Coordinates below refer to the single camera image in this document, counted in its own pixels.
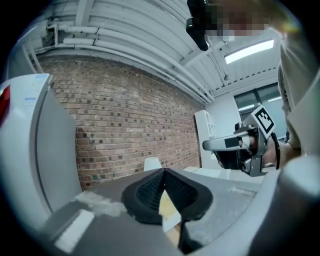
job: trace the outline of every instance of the person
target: person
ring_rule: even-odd
[[[287,119],[311,86],[319,69],[318,60],[311,49],[297,19],[279,2],[274,0],[212,0],[220,7],[224,29],[235,36],[254,35],[263,29],[274,30],[281,40],[278,89],[282,98],[282,110],[290,139],[279,141],[280,163],[283,168],[291,159],[304,153],[295,129]],[[250,147],[257,147],[257,140],[250,138]],[[277,164],[275,142],[268,140],[263,165]]]

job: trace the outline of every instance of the brick wall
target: brick wall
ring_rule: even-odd
[[[183,91],[137,68],[87,56],[40,57],[52,88],[76,119],[77,168],[85,190],[144,169],[200,166],[194,113]]]

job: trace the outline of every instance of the person's hand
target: person's hand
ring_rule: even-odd
[[[250,137],[250,148],[256,149],[257,146],[258,146],[257,138]],[[277,164],[276,145],[275,145],[274,140],[271,137],[269,137],[269,139],[268,139],[268,147],[262,156],[262,165],[266,165],[269,163],[274,164],[274,165]],[[218,164],[222,168],[224,168],[223,164],[220,161],[218,161]]]

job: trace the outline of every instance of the blue label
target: blue label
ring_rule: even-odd
[[[37,74],[35,78],[46,78],[48,74]]]

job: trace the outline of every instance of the sleeve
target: sleeve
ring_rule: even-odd
[[[295,150],[298,150],[301,148],[299,137],[295,131],[295,129],[292,127],[291,123],[288,121],[287,116],[291,112],[291,108],[288,101],[287,92],[284,86],[284,75],[282,71],[281,65],[279,65],[278,68],[278,89],[280,91],[280,95],[282,98],[282,110],[285,115],[285,122],[286,126],[289,131],[289,141],[288,143],[291,145],[291,147]]]

